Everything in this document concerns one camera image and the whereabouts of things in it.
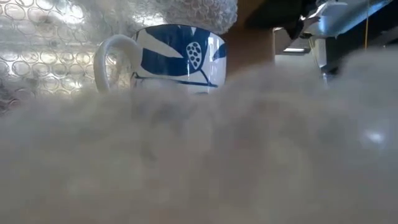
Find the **blue pattern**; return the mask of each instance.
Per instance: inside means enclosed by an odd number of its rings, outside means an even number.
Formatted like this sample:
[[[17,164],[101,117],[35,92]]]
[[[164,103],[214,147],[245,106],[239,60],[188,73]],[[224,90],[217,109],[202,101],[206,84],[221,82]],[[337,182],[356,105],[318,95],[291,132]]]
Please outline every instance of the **blue pattern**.
[[[141,67],[144,70],[155,75],[173,77],[201,72],[206,83],[187,82],[186,84],[217,87],[217,85],[209,81],[207,75],[202,70],[208,49],[209,31],[200,28],[196,28],[193,31],[192,27],[183,25],[153,26],[146,28],[145,31],[155,39],[173,48],[182,57],[167,57],[152,50],[143,49]],[[225,47],[222,45],[216,51],[213,58],[218,59],[225,57],[225,55]]]

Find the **bubble wrap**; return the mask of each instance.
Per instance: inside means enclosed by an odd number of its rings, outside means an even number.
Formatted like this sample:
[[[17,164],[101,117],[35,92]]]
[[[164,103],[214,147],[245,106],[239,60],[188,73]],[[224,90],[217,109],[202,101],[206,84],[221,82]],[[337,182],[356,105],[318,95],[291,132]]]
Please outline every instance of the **bubble wrap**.
[[[93,54],[113,34],[166,23],[221,34],[236,10],[236,0],[0,0],[0,80],[13,83],[0,85],[0,111],[15,99],[70,97],[93,86]],[[106,61],[111,82],[129,72],[116,68],[116,55]],[[128,85],[122,73],[118,86]]]

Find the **ceramic cup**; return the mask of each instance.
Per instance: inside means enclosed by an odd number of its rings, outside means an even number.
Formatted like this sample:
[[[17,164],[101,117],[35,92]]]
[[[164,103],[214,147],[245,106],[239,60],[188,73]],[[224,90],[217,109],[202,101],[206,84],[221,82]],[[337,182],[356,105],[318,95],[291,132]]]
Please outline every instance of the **ceramic cup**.
[[[122,50],[131,61],[131,86],[172,80],[190,93],[209,93],[224,84],[226,47],[224,40],[208,30],[165,24],[147,27],[133,38],[114,35],[105,40],[94,56],[97,89],[110,89],[105,56],[111,47]]]

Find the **blurry foreground fur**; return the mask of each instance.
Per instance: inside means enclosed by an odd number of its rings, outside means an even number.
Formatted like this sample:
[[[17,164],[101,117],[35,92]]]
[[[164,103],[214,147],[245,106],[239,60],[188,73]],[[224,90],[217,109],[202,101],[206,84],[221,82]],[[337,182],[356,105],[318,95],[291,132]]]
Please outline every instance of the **blurry foreground fur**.
[[[398,223],[397,56],[32,102],[0,119],[0,223]]]

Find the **white mug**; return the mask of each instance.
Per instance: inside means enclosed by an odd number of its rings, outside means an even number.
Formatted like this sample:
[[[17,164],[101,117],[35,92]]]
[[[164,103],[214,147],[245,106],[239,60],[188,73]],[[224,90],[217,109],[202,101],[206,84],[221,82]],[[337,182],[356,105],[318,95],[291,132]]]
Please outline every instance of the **white mug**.
[[[221,37],[197,27],[164,24],[142,29],[133,39],[114,35],[99,46],[93,64],[100,92],[110,89],[105,56],[111,47],[121,49],[131,61],[135,87],[166,79],[190,93],[209,93],[225,82],[226,47]]]

